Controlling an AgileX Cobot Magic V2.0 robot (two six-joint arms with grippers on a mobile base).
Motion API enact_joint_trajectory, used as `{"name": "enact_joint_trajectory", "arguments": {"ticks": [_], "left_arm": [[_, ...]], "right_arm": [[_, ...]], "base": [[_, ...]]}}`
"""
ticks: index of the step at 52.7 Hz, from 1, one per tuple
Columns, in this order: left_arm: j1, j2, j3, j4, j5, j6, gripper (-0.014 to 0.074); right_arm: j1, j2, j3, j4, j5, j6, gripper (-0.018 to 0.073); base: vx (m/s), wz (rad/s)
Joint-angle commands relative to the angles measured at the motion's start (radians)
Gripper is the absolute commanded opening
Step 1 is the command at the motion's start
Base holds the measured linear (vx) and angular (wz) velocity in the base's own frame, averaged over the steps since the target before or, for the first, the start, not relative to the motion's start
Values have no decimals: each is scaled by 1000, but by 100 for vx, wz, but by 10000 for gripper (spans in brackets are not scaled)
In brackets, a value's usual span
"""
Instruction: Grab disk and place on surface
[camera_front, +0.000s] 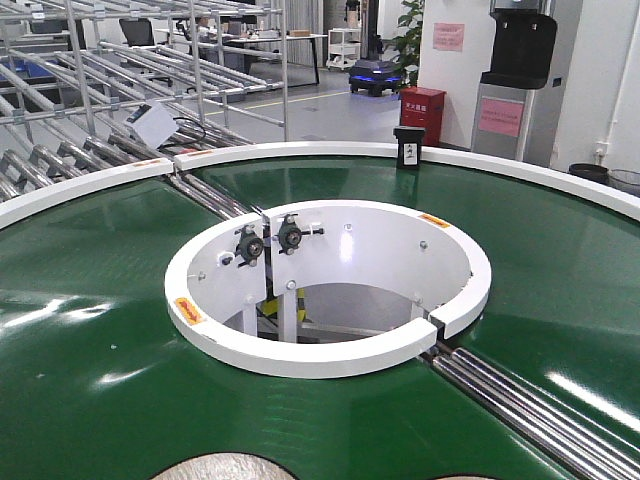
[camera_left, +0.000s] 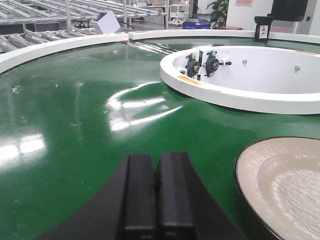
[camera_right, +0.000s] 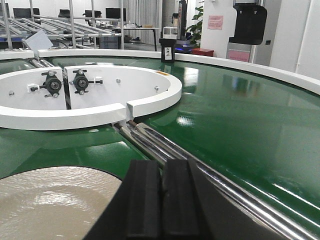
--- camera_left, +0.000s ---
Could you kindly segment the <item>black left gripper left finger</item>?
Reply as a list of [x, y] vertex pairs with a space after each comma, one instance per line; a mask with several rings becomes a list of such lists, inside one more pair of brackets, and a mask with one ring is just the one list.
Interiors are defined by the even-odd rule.
[[153, 240], [155, 169], [148, 154], [125, 155], [103, 187], [39, 240]]

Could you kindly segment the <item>blue mobile robot base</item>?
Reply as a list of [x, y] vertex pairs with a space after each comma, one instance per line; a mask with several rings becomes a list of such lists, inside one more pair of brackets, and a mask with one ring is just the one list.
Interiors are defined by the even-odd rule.
[[183, 29], [211, 29], [211, 23], [204, 18], [188, 18], [182, 23]]

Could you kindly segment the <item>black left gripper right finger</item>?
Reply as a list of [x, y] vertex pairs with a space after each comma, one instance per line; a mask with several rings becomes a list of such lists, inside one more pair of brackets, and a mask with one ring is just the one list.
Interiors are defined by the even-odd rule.
[[187, 152], [164, 152], [158, 162], [160, 240], [244, 240], [209, 193]]

